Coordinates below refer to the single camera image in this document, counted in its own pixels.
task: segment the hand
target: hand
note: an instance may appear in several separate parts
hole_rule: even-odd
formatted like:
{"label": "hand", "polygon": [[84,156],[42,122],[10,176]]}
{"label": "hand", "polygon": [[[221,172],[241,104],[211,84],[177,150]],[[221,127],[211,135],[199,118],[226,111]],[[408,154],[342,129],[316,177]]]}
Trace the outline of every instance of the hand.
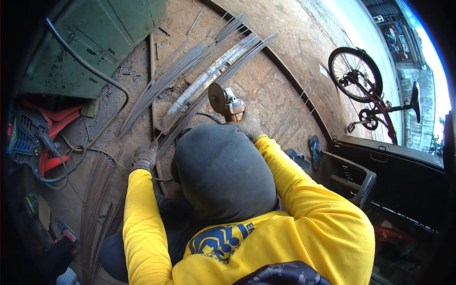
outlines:
{"label": "hand", "polygon": [[153,141],[149,147],[143,145],[142,147],[138,148],[135,152],[135,157],[131,162],[131,165],[133,167],[131,167],[130,172],[133,172],[136,169],[144,169],[150,172],[155,164],[155,160],[157,158],[157,151],[157,140]]}
{"label": "hand", "polygon": [[261,131],[261,126],[255,117],[247,109],[244,111],[244,116],[239,122],[226,122],[224,124],[232,124],[241,130],[251,142],[255,143],[258,139],[266,136]]}

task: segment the person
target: person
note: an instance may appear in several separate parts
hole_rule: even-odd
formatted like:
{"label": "person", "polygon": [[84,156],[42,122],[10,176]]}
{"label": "person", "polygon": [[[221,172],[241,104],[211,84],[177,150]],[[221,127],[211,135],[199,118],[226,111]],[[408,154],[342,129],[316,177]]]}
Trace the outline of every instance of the person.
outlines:
{"label": "person", "polygon": [[187,200],[153,193],[156,152],[156,142],[136,151],[123,230],[100,248],[114,278],[134,285],[369,283],[375,241],[367,216],[315,183],[251,113],[199,125],[178,141],[171,174]]}
{"label": "person", "polygon": [[[58,285],[65,284],[63,281],[67,279],[67,272],[72,272],[69,266],[74,260],[79,238],[61,218],[56,217],[55,222],[62,233],[62,239],[43,252],[36,263],[44,280],[49,284]],[[76,279],[73,284],[76,284],[77,276],[75,274],[74,276]]]}

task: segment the printed logo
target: printed logo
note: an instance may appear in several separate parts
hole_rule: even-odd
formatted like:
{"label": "printed logo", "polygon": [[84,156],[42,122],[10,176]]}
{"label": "printed logo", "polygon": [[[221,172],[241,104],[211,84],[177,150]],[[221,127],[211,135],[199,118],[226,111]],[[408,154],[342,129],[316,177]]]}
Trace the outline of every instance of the printed logo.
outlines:
{"label": "printed logo", "polygon": [[228,264],[230,256],[254,229],[253,223],[210,228],[192,238],[188,247],[191,254],[201,254]]}

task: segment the bicycle seat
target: bicycle seat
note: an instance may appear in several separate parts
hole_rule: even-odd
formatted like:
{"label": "bicycle seat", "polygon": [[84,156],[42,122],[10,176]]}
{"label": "bicycle seat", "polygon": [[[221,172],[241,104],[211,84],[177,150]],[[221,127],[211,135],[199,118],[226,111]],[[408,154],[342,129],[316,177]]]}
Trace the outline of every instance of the bicycle seat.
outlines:
{"label": "bicycle seat", "polygon": [[410,105],[412,105],[413,110],[415,110],[416,121],[419,123],[421,121],[421,112],[420,112],[420,85],[418,82],[413,82],[412,95],[410,97]]}

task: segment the tree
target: tree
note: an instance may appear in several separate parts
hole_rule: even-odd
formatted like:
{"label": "tree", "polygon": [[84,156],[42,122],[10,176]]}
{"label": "tree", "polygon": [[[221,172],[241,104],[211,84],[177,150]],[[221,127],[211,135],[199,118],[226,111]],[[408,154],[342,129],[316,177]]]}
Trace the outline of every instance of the tree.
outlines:
{"label": "tree", "polygon": [[[442,117],[439,117],[439,123],[442,125],[445,125],[445,119],[442,119]],[[430,148],[429,148],[429,153],[443,157],[443,139],[440,140],[439,142],[439,135],[434,136],[432,134],[432,139],[430,141]]]}

